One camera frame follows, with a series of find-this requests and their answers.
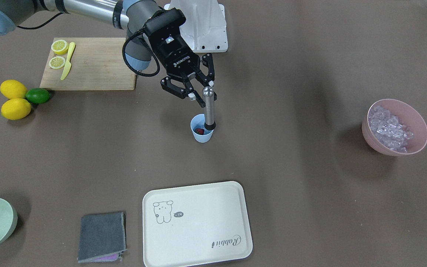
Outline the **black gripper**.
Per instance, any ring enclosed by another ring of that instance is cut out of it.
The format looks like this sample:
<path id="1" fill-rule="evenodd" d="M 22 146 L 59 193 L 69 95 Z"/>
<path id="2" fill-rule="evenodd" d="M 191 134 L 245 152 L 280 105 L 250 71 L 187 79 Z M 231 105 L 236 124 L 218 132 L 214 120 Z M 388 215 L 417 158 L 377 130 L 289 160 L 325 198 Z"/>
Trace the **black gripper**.
<path id="1" fill-rule="evenodd" d="M 199 57 L 191 50 L 180 33 L 180 26 L 185 22 L 186 17 L 181 10 L 158 10 L 144 24 L 144 34 L 157 59 L 174 80 L 193 79 L 197 74 L 197 81 L 204 87 L 213 87 L 215 70 L 212 53 Z M 200 63 L 207 68 L 206 73 L 200 70 Z M 180 99 L 188 97 L 205 108 L 206 103 L 190 81 L 184 82 L 184 87 L 179 87 L 172 83 L 169 76 L 160 81 L 164 91 Z"/>

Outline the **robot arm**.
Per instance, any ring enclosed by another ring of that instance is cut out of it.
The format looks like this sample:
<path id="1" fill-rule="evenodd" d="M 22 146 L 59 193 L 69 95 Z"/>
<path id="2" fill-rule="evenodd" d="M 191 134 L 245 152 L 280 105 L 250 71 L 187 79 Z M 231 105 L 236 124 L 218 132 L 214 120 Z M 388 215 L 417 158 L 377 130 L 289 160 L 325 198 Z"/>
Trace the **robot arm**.
<path id="1" fill-rule="evenodd" d="M 39 13 L 51 13 L 49 22 L 72 16 L 123 29 L 120 52 L 131 73 L 153 77 L 163 69 L 161 88 L 173 96 L 204 109 L 217 100 L 212 55 L 199 56 L 188 46 L 180 29 L 187 18 L 176 7 L 165 9 L 155 0 L 0 0 L 0 36 Z"/>

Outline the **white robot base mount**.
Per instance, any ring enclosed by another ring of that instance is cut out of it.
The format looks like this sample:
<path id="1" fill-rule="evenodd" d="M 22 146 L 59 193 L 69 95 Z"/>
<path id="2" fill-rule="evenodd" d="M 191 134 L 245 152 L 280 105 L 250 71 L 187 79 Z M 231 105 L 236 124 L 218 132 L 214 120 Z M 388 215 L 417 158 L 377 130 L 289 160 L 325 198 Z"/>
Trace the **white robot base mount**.
<path id="1" fill-rule="evenodd" d="M 186 17 L 180 27 L 182 38 L 194 53 L 228 50 L 225 7 L 216 0 L 172 0 L 164 9 L 176 8 Z"/>

